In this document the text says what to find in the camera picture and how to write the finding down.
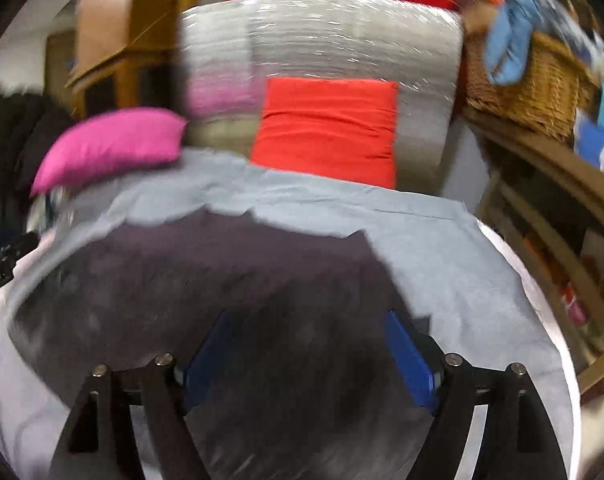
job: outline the blue mitten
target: blue mitten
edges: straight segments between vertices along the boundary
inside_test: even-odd
[[[484,68],[494,85],[517,83],[527,67],[533,30],[543,30],[544,18],[534,0],[504,0],[484,46]]]

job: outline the black coat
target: black coat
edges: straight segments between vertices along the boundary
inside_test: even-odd
[[[39,165],[73,124],[48,96],[0,95],[0,246],[24,231]]]

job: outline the wicker basket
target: wicker basket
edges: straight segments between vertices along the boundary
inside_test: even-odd
[[[575,111],[594,111],[598,85],[562,42],[534,32],[527,68],[515,85],[495,86],[486,78],[482,52],[486,35],[466,38],[466,101],[561,142],[573,142]]]

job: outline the pink pillow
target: pink pillow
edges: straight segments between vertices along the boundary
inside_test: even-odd
[[[186,123],[164,108],[126,108],[76,124],[48,150],[30,194],[173,162]]]

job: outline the light blue blanket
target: light blue blanket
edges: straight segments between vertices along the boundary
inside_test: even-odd
[[[230,153],[185,149],[173,168],[132,174],[82,192],[64,213],[51,248],[14,283],[8,322],[35,285],[90,240],[124,221],[161,223],[203,205],[230,214],[250,210],[268,224],[311,234],[346,236],[364,230],[412,314],[431,317],[431,335],[445,352],[458,352],[479,367],[504,369],[515,361],[527,366],[568,469],[573,421],[559,353],[528,303],[520,277],[461,203],[264,170]],[[59,403],[50,396],[50,402]],[[476,413],[458,478],[471,477],[477,457],[485,412]],[[430,418],[426,411],[423,417]],[[41,445],[51,453],[56,435],[47,439]]]

